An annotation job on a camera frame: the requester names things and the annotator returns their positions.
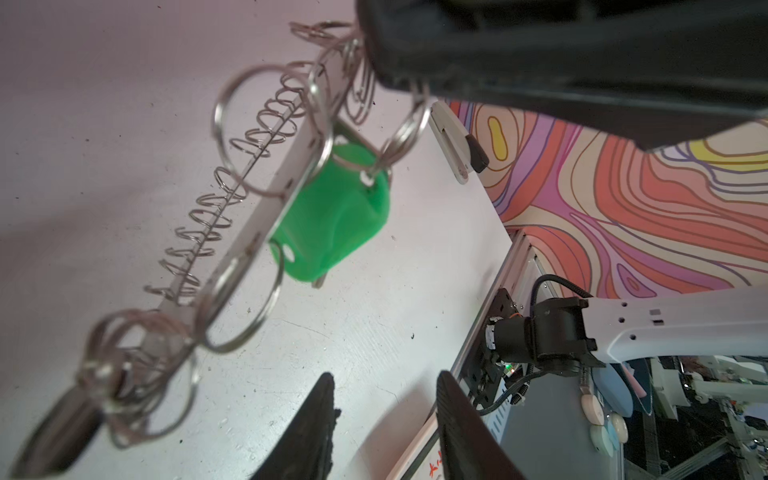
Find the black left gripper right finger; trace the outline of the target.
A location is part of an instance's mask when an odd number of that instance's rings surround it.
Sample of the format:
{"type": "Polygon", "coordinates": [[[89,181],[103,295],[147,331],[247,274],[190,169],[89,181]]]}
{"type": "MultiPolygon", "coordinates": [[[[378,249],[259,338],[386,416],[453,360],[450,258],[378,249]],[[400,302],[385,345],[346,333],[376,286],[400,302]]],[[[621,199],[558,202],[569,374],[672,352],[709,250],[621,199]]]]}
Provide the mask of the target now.
{"type": "Polygon", "coordinates": [[[446,479],[525,479],[448,371],[437,377],[436,416],[446,479]]]}

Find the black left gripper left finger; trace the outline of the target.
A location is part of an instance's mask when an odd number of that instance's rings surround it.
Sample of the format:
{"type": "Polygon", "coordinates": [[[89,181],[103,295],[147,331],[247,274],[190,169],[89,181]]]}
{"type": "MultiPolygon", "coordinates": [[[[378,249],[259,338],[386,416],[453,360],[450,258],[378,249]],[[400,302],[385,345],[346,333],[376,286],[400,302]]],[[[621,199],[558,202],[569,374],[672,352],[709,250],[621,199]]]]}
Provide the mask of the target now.
{"type": "Polygon", "coordinates": [[[252,480],[326,480],[333,467],[333,435],[341,410],[331,373],[320,375],[252,480]]]}

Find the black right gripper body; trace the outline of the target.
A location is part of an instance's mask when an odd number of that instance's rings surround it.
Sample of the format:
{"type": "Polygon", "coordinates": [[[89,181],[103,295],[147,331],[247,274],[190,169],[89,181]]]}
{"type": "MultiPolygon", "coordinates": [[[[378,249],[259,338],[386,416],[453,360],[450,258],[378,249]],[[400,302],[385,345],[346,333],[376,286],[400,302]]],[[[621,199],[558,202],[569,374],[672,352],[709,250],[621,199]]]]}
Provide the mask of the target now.
{"type": "Polygon", "coordinates": [[[648,150],[767,114],[763,1],[359,1],[377,79],[648,150]]]}

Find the key with green tag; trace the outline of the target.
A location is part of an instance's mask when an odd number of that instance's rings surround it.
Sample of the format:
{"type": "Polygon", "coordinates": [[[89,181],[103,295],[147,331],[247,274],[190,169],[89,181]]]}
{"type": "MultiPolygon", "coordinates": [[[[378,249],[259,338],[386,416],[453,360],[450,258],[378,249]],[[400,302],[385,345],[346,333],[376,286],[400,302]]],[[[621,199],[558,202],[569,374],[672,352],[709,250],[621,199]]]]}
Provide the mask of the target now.
{"type": "Polygon", "coordinates": [[[339,121],[342,138],[332,157],[307,182],[282,218],[271,241],[284,255],[283,269],[301,282],[315,282],[377,235],[390,211],[390,175],[369,173],[378,151],[349,123],[339,121]]]}

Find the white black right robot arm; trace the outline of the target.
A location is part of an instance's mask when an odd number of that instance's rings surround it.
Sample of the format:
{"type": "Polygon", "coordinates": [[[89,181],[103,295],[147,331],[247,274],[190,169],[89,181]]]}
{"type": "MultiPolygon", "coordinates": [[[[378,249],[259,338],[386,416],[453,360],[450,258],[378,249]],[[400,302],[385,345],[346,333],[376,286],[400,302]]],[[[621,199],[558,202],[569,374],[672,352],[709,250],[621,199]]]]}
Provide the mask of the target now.
{"type": "Polygon", "coordinates": [[[486,330],[511,362],[767,352],[763,1],[360,1],[385,87],[469,121],[504,226],[560,299],[486,330]]]}

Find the white black remote control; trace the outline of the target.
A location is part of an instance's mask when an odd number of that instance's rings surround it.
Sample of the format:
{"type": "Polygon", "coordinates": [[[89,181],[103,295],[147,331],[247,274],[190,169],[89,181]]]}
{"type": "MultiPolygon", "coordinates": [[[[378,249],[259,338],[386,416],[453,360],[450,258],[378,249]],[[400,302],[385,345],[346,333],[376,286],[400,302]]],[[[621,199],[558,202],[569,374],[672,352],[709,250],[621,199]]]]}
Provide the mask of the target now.
{"type": "Polygon", "coordinates": [[[488,168],[487,154],[447,103],[436,101],[432,104],[428,125],[459,184],[465,185],[471,174],[482,173],[488,168]]]}

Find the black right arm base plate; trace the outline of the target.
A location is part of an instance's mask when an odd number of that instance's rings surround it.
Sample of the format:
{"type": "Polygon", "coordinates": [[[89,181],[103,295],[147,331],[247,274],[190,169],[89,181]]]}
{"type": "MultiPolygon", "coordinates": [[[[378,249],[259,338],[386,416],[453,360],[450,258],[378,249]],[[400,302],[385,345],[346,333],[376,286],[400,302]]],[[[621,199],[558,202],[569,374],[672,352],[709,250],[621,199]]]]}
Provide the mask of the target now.
{"type": "Polygon", "coordinates": [[[525,363],[503,360],[492,349],[495,345],[492,339],[493,327],[496,322],[506,319],[522,322],[522,316],[509,291],[499,288],[480,318],[479,329],[472,335],[469,350],[459,371],[460,384],[473,406],[479,410],[491,407],[507,387],[526,374],[525,363]]]}

